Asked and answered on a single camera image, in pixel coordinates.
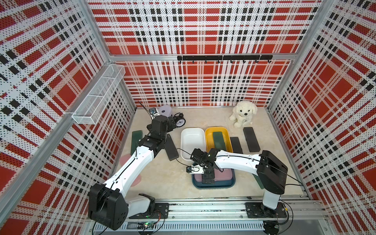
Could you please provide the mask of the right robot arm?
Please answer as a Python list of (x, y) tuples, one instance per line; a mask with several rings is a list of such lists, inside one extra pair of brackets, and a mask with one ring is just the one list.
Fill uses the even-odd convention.
[(258, 176), (264, 187), (262, 204), (265, 208), (277, 209), (279, 200), (285, 193), (288, 167), (270, 151), (246, 155), (215, 148), (203, 152), (196, 148), (191, 154), (191, 160), (193, 165), (186, 167), (186, 172), (209, 174), (202, 177), (202, 182), (209, 180), (212, 183), (215, 169), (234, 169)]

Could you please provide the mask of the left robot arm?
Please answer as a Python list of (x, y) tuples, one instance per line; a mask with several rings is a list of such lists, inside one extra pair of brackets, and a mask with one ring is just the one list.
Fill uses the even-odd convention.
[(173, 117), (157, 116), (147, 128), (149, 133), (121, 169), (104, 183), (90, 188), (88, 217), (109, 229), (117, 230), (134, 215), (155, 213), (155, 198), (140, 193), (127, 199), (126, 195), (142, 170), (164, 149), (167, 134), (176, 128), (176, 123)]

